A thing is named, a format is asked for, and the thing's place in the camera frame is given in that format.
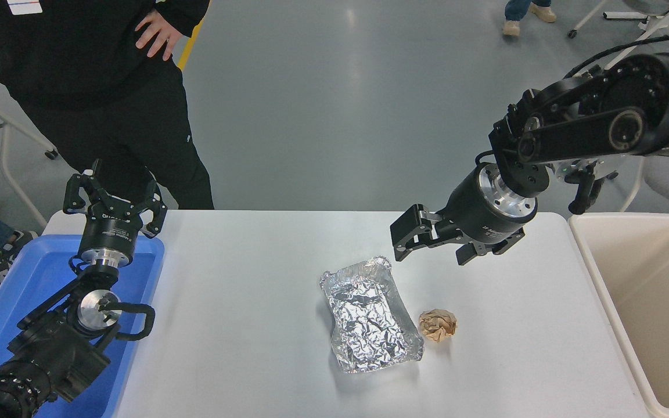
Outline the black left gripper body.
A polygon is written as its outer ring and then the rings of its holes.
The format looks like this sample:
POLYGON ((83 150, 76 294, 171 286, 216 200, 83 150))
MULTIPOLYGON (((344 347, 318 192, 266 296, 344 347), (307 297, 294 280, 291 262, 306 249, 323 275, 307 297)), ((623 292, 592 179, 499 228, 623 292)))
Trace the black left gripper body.
POLYGON ((141 220, 130 202, 94 202, 86 211, 78 254, 85 256, 88 251, 106 248, 132 256, 140 228, 141 220))

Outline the person's hand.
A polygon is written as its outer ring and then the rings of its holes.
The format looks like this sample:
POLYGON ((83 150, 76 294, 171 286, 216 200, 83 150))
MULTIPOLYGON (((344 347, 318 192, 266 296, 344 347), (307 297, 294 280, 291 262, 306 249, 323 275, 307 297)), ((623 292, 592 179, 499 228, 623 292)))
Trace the person's hand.
POLYGON ((183 37, 178 29, 170 24, 159 11, 151 10, 141 20, 136 32, 140 32, 135 42, 135 47, 139 50, 146 50, 148 58, 154 58, 161 53, 162 61, 169 61, 178 41, 183 37))

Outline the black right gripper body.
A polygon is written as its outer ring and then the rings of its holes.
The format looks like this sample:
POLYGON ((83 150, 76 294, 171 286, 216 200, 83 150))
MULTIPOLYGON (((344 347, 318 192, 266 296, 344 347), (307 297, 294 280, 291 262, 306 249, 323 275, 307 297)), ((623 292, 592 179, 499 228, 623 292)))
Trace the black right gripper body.
POLYGON ((536 198, 513 192, 497 168, 474 169, 443 209, 443 219, 484 248, 509 248, 524 236, 523 226, 535 215, 536 198))

